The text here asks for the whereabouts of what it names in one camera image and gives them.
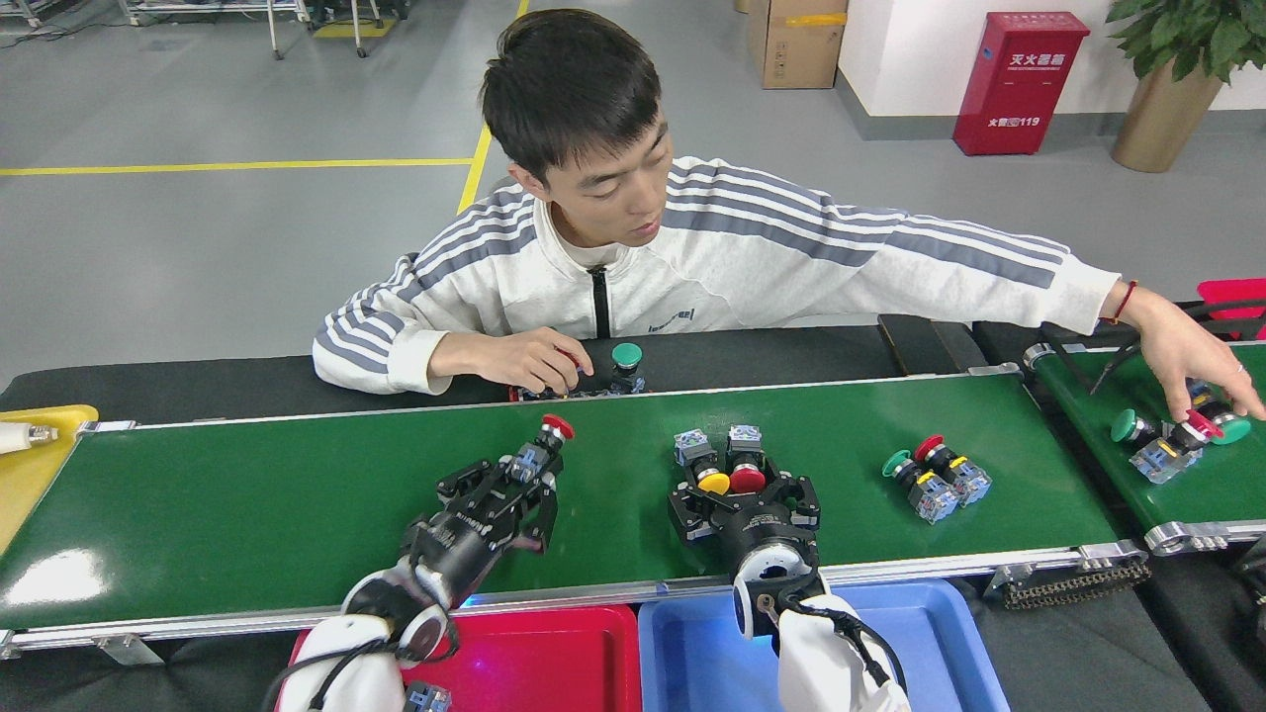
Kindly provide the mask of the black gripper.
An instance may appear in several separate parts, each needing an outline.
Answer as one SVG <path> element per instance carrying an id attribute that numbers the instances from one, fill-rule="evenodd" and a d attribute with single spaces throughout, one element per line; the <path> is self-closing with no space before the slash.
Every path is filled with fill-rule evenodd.
<path id="1" fill-rule="evenodd" d="M 779 473 L 765 497 L 724 494 L 681 481 L 668 494 L 682 544 L 718 535 L 732 582 L 806 576 L 819 565 L 820 500 L 803 475 Z"/>
<path id="2" fill-rule="evenodd" d="M 449 606 L 462 606 L 492 571 L 500 554 L 519 549 L 543 555 L 558 516 L 557 475 L 534 481 L 510 476 L 510 457 L 458 469 L 436 484 L 443 508 L 408 524 L 400 554 L 436 578 Z"/>

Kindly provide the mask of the person's right hand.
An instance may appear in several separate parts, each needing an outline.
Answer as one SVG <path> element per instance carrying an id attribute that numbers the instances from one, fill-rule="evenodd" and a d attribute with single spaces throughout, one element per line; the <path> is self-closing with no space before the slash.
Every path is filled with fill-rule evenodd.
<path id="1" fill-rule="evenodd" d="M 541 327 L 494 338 L 492 383 L 517 385 L 532 393 L 566 394 L 581 378 L 592 378 L 595 365 L 579 340 L 558 329 Z"/>

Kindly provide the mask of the person's left hand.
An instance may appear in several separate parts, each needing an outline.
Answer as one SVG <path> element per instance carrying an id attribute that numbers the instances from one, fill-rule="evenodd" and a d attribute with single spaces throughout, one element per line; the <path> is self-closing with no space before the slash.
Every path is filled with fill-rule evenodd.
<path id="1" fill-rule="evenodd" d="M 1236 414 L 1265 419 L 1251 374 L 1224 342 L 1176 304 L 1152 290 L 1134 288 L 1120 319 L 1138 332 L 1142 357 L 1165 393 L 1172 419 L 1184 422 L 1193 409 L 1189 379 L 1220 386 Z"/>

